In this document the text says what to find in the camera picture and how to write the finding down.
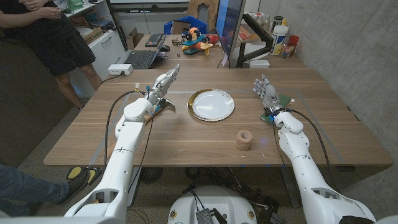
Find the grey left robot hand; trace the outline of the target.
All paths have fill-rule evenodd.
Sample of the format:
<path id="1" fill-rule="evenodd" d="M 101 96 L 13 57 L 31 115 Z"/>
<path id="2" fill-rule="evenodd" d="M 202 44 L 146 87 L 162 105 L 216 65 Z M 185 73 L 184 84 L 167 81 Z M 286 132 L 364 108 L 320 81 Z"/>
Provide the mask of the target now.
<path id="1" fill-rule="evenodd" d="M 175 81 L 180 70 L 180 65 L 177 64 L 173 69 L 157 77 L 149 91 L 145 94 L 145 99 L 156 105 L 161 98 L 163 98 L 171 84 Z"/>

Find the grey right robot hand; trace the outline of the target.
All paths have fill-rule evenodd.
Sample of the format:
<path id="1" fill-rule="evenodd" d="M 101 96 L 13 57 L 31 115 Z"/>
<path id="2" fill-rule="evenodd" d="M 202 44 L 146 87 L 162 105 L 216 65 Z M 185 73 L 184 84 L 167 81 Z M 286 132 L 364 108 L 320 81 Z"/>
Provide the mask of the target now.
<path id="1" fill-rule="evenodd" d="M 255 79 L 253 92 L 260 97 L 262 104 L 271 112 L 271 115 L 276 116 L 285 110 L 274 86 L 264 74 L 262 74 L 262 80 Z"/>

